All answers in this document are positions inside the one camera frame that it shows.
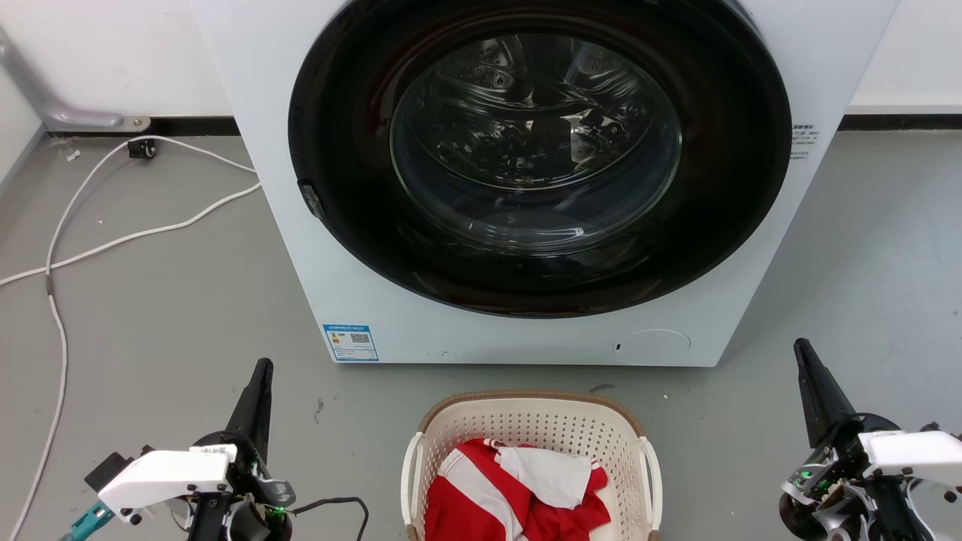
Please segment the grey wall pipe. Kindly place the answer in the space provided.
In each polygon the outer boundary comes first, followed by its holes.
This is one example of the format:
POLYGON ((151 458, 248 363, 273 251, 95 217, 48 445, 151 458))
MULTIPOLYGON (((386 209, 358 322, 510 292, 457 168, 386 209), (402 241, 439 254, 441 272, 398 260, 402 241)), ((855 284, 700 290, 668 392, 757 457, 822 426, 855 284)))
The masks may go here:
POLYGON ((33 71, 1 26, 0 64, 49 132, 135 134, 144 133, 152 124, 150 116, 98 112, 69 105, 33 71))

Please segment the round white filter cover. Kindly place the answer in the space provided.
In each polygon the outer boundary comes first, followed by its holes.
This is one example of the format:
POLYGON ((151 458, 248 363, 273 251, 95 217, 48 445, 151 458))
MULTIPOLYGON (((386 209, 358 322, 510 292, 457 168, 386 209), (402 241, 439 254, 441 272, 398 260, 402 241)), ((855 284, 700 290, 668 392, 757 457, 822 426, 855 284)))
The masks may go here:
POLYGON ((616 360, 635 366, 662 366, 681 361, 691 340, 676 330, 647 329, 623 336, 612 352, 616 360))

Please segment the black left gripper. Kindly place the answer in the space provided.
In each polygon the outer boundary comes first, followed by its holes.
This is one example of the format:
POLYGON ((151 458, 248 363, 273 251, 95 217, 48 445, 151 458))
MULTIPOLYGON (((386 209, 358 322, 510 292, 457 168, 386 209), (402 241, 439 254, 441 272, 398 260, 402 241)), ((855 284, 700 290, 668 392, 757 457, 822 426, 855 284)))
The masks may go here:
POLYGON ((274 363, 260 358, 240 393, 226 431, 208 434, 196 446, 234 444, 228 467, 233 492, 189 497, 193 505, 189 541, 291 541, 292 520, 285 508, 296 496, 289 482, 267 470, 274 363))

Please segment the blue white energy label sticker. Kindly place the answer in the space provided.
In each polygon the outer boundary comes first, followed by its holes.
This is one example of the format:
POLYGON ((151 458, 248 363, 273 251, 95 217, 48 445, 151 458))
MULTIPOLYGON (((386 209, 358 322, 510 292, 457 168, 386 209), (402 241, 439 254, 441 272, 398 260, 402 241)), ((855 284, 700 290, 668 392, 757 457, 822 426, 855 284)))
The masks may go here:
POLYGON ((334 362, 377 363, 380 361, 370 326, 324 323, 322 331, 334 362))

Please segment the white front-load washing machine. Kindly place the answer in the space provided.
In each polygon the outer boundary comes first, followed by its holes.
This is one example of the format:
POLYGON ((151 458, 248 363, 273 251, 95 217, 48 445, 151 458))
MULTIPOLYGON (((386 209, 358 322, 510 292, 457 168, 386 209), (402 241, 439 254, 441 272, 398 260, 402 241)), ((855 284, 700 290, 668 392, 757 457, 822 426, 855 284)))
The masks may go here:
POLYGON ((718 267, 632 308, 559 319, 439 304, 365 266, 310 213, 292 167, 293 83, 322 27, 348 0, 190 0, 269 209, 316 319, 367 325, 380 363, 628 365, 630 333, 691 340, 671 365, 712 367, 742 321, 900 0, 738 0, 789 79, 789 168, 755 233, 718 267))

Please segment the white cloth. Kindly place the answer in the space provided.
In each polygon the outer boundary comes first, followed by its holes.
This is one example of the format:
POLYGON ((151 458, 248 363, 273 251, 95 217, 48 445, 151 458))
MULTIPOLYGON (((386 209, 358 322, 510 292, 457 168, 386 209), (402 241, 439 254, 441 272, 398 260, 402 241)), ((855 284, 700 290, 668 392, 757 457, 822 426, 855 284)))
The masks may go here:
POLYGON ((583 503, 595 470, 590 458, 533 446, 502 446, 496 462, 542 503, 567 509, 583 503))

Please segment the black round washer door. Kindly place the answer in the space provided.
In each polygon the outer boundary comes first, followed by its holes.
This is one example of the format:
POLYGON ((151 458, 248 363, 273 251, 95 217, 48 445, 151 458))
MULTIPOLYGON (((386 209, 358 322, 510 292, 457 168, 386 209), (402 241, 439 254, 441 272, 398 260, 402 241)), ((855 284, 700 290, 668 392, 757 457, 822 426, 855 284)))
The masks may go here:
POLYGON ((789 79, 738 0, 348 0, 293 83, 289 148, 385 280, 496 316, 612 313, 755 233, 789 79))

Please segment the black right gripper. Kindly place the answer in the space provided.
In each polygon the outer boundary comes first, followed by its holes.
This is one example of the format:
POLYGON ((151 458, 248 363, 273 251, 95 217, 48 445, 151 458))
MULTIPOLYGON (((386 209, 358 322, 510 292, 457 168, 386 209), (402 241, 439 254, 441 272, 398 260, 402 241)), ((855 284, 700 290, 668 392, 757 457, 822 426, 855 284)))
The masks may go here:
POLYGON ((808 339, 794 341, 794 356, 813 452, 782 483, 779 517, 800 541, 881 541, 859 436, 894 431, 897 425, 856 413, 808 339))

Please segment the red white striped garment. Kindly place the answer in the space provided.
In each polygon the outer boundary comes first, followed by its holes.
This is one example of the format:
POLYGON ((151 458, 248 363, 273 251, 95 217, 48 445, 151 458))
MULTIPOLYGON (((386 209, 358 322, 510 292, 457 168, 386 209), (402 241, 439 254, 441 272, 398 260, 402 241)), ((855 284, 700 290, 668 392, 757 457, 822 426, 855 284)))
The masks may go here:
POLYGON ((597 460, 590 458, 595 470, 583 503, 556 508, 498 465, 502 446, 508 445, 475 438, 443 459, 427 491, 424 541, 590 541, 611 524, 612 513, 601 497, 609 479, 597 460))

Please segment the cream plastic laundry basket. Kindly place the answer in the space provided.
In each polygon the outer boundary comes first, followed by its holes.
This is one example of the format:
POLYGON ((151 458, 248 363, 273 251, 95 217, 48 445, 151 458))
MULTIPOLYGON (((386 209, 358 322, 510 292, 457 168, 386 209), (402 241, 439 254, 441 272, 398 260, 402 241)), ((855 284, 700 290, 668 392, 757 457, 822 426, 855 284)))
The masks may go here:
POLYGON ((472 391, 444 398, 409 441, 400 475, 407 541, 424 541, 427 492, 461 442, 490 438, 595 459, 608 475, 601 499, 610 524, 591 541, 662 541, 662 473, 645 428, 610 398, 574 391, 472 391))

